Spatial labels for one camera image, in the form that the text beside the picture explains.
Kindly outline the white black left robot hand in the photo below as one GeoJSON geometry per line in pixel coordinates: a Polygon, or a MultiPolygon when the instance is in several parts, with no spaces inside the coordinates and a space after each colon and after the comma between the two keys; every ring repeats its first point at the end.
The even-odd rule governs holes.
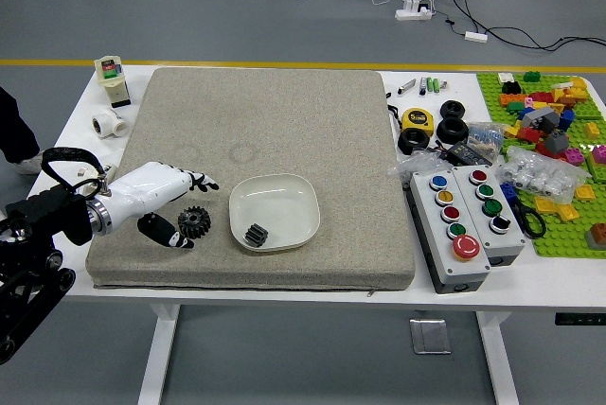
{"type": "Polygon", "coordinates": [[[139,232],[154,242],[191,249],[194,242],[155,211],[194,188],[206,192],[219,185],[203,173],[148,162],[113,181],[105,195],[98,193],[87,204],[92,231],[97,236],[108,235],[127,219],[136,218],[139,232]]]}

